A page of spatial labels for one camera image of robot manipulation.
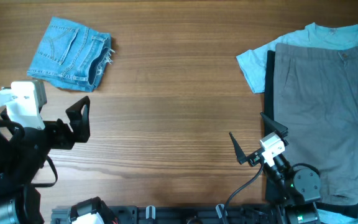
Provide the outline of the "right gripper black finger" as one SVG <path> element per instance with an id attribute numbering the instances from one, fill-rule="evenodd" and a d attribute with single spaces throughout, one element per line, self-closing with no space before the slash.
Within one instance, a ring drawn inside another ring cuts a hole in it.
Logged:
<path id="1" fill-rule="evenodd" d="M 233 134 L 231 132 L 229 132 L 229 136 L 230 136 L 231 141 L 234 146 L 234 152 L 236 155 L 236 159 L 237 159 L 238 163 L 240 163 L 240 165 L 242 165 L 243 163 L 247 162 L 247 156 L 245 155 L 244 151 L 242 150 L 239 143 L 236 141 L 235 137 L 233 136 Z"/>
<path id="2" fill-rule="evenodd" d="M 277 134 L 279 138 L 284 142 L 285 146 L 288 146 L 288 141 L 286 137 L 288 136 L 288 128 L 281 123 L 274 121 L 269 118 L 265 113 L 260 113 L 263 123 L 264 123 L 264 134 L 268 136 L 271 133 Z"/>

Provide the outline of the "light blue denim jeans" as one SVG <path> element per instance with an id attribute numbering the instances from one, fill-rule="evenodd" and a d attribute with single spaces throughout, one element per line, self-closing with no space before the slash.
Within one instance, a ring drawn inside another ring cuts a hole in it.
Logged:
<path id="1" fill-rule="evenodd" d="M 51 18 L 27 75 L 57 88 L 92 92 L 114 53 L 109 33 L 59 17 Z"/>

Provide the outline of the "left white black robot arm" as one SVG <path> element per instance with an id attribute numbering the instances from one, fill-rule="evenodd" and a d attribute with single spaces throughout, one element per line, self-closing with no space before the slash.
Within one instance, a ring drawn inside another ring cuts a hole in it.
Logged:
<path id="1" fill-rule="evenodd" d="M 52 149 L 70 150 L 90 137 L 90 99 L 85 96 L 66 110 L 68 124 L 58 119 L 44 122 L 44 128 L 19 124 L 3 110 L 0 114 L 0 223 L 43 223 L 39 188 L 54 186 L 33 183 Z"/>

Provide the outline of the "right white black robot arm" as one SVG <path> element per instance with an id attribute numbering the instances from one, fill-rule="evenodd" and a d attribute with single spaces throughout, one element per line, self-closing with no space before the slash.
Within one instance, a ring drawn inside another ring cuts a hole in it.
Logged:
<path id="1" fill-rule="evenodd" d="M 229 133 L 238 163 L 251 167 L 260 165 L 257 174 L 235 190 L 221 209 L 222 220 L 228 222 L 226 210 L 229 202 L 241 190 L 253 183 L 263 172 L 273 183 L 277 194 L 270 202 L 276 209 L 279 223 L 320 223 L 316 202 L 321 199 L 321 179 L 317 168 L 305 163 L 290 165 L 283 155 L 288 142 L 288 128 L 264 113 L 260 114 L 264 125 L 272 130 L 260 140 L 260 148 L 245 155 L 232 133 Z"/>

